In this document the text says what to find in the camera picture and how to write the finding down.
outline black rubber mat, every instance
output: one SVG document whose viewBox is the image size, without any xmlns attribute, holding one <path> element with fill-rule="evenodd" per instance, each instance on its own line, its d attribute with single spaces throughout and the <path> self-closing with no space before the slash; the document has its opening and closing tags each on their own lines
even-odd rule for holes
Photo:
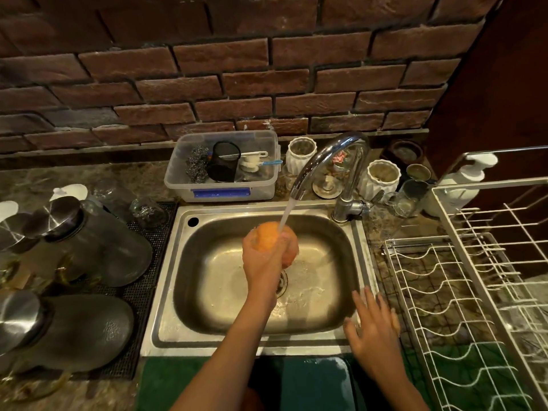
<svg viewBox="0 0 548 411">
<path fill-rule="evenodd" d="M 86 285 L 89 278 L 82 278 L 76 281 L 75 287 L 80 289 L 67 289 L 61 285 L 53 285 L 47 290 L 44 295 L 56 296 L 65 294 L 104 294 L 127 302 L 133 309 L 135 315 L 135 324 L 133 333 L 124 350 L 112 362 L 95 369 L 91 372 L 75 373 L 72 375 L 72 380 L 98 380 L 98 379 L 133 379 L 135 370 L 139 361 L 139 351 L 141 350 L 142 339 L 145 335 L 145 329 L 148 322 L 148 315 L 154 298 L 154 291 L 160 276 L 160 268 L 166 252 L 169 234 L 171 233 L 175 213 L 177 211 L 177 203 L 175 202 L 159 202 L 169 214 L 169 221 L 164 225 L 156 228 L 153 231 L 142 229 L 137 222 L 130 223 L 128 228 L 144 236 L 152 245 L 152 261 L 147 271 L 140 276 L 136 281 L 125 287 L 106 287 L 104 285 L 96 285 L 90 287 Z M 27 380 L 52 380 L 59 377 L 61 373 L 56 370 L 44 368 L 35 368 L 25 375 Z"/>
</svg>

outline left hand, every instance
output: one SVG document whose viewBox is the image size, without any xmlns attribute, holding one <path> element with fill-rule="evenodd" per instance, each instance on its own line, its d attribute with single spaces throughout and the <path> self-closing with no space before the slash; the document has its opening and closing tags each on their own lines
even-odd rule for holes
<svg viewBox="0 0 548 411">
<path fill-rule="evenodd" d="M 290 237 L 282 232 L 274 247 L 267 253 L 254 248 L 257 239 L 257 230 L 252 229 L 242 242 L 247 297 L 254 303 L 263 304 L 270 314 L 276 306 L 276 289 L 282 272 L 282 255 L 289 246 Z"/>
</svg>

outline soap dispenser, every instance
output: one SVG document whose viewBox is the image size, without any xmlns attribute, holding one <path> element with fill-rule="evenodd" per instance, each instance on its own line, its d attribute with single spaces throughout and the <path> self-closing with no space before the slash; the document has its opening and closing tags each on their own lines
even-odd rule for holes
<svg viewBox="0 0 548 411">
<path fill-rule="evenodd" d="M 481 182 L 485 178 L 483 169 L 493 167 L 498 163 L 498 158 L 493 153 L 472 154 L 466 156 L 466 159 L 474 163 L 462 166 L 457 172 L 448 174 L 440 181 L 438 186 Z M 453 214 L 466 206 L 479 192 L 479 189 L 452 189 L 441 196 L 440 201 L 446 213 Z M 432 191 L 428 193 L 423 209 L 430 216 L 440 216 Z"/>
</svg>

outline faucet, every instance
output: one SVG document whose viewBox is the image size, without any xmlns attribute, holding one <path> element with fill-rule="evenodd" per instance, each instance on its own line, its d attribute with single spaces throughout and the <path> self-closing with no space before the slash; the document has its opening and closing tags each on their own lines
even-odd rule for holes
<svg viewBox="0 0 548 411">
<path fill-rule="evenodd" d="M 316 169 L 330 161 L 339 153 L 339 151 L 344 150 L 346 147 L 353 144 L 357 146 L 356 154 L 352 160 L 350 174 L 346 180 L 346 184 L 335 203 L 335 209 L 331 214 L 331 218 L 335 222 L 344 223 L 351 215 L 359 216 L 368 214 L 371 207 L 380 200 L 382 194 L 379 193 L 371 202 L 353 199 L 354 189 L 356 188 L 360 174 L 364 169 L 363 166 L 366 161 L 367 152 L 370 150 L 369 140 L 367 139 L 366 134 L 359 131 L 350 131 L 339 135 L 314 154 L 293 183 L 293 187 L 291 187 L 291 192 L 289 193 L 291 198 L 301 200 L 312 182 L 312 176 Z"/>
</svg>

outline stainless steel sink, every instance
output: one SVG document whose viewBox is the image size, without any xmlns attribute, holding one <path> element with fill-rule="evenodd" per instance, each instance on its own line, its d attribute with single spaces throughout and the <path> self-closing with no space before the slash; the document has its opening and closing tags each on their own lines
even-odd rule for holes
<svg viewBox="0 0 548 411">
<path fill-rule="evenodd" d="M 333 222 L 334 200 L 298 202 L 288 225 L 300 252 L 280 278 L 278 300 L 258 353 L 349 351 L 342 323 L 354 314 L 351 292 L 376 290 L 361 221 Z M 143 356 L 208 356 L 242 307 L 247 282 L 242 239 L 279 220 L 286 202 L 180 207 L 141 348 Z"/>
</svg>

